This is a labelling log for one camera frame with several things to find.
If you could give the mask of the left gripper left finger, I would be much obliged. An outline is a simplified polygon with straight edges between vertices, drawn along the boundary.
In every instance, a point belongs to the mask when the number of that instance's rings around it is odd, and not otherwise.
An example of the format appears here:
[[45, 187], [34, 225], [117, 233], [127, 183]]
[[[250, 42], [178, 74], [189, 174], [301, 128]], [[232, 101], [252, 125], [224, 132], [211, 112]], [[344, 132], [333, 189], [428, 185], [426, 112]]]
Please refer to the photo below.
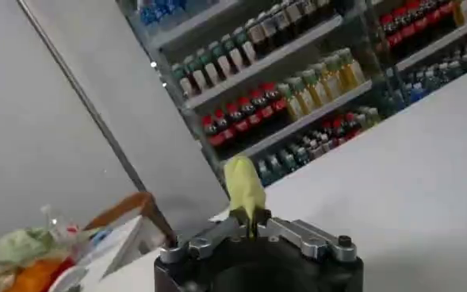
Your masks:
[[169, 247], [162, 247], [159, 260], [165, 264], [173, 264], [182, 261], [187, 256], [195, 259], [209, 258], [225, 239], [246, 236], [249, 225], [247, 211], [244, 208], [234, 209], [229, 212], [226, 219], [213, 222], [208, 228], [192, 236], [184, 236]]

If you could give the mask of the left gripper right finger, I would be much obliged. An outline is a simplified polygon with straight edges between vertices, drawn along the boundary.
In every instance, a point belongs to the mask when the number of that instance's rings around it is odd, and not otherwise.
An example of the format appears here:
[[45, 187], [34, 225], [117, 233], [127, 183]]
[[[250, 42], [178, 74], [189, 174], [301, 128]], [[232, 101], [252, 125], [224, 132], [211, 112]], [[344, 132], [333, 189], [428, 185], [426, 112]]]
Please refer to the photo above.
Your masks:
[[306, 221], [287, 221], [273, 217], [268, 209], [255, 209], [255, 234], [269, 242], [286, 242], [308, 259], [327, 257], [340, 263], [357, 260], [357, 247], [349, 236], [334, 236]]

